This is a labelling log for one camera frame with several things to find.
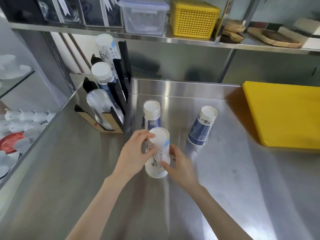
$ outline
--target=plastic storage container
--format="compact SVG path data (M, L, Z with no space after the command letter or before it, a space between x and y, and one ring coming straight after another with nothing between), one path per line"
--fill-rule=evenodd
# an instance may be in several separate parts
M204 1L172 0L170 24L175 36L209 39L220 9Z
M124 27L128 33L161 35L169 5L155 0L120 0Z

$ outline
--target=right hand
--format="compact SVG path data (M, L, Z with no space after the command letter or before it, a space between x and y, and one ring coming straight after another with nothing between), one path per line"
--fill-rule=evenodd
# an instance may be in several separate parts
M189 193L194 186L199 185L197 176L193 171L192 162L186 158L177 145L170 144L170 154L176 162L176 167L170 167L170 165L165 161L161 161L160 164L173 178L173 180L176 181L182 189Z

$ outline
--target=left hand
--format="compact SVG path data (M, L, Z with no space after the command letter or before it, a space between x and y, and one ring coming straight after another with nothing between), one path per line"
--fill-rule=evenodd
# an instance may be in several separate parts
M147 153L141 152L143 141L145 141L146 138L154 138L155 136L155 134L149 133L147 129L136 130L123 146L112 174L129 181L142 169L148 159L157 152L156 148L152 148Z

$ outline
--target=clear plastic container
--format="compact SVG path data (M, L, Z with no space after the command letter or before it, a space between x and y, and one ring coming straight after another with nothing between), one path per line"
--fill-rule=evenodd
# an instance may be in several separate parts
M156 0L120 0L124 27L128 33L161 35L169 5Z

